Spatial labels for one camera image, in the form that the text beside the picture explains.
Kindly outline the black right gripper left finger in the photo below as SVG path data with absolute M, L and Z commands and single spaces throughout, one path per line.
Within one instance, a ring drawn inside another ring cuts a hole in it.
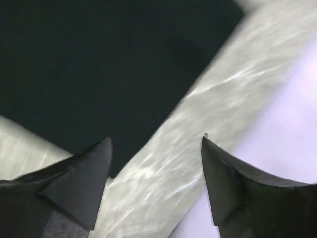
M 0 182 L 3 238 L 86 238 L 95 228 L 112 161 L 111 139 Z

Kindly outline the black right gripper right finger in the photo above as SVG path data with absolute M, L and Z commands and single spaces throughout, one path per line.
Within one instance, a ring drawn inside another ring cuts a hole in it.
M 260 170 L 207 137 L 201 158 L 213 222 L 222 238 L 316 237 L 316 185 Z

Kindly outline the black t shirt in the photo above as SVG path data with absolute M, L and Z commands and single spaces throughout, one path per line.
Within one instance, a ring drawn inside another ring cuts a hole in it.
M 147 143 L 243 18 L 232 0 L 3 0 L 0 113 L 110 175 Z

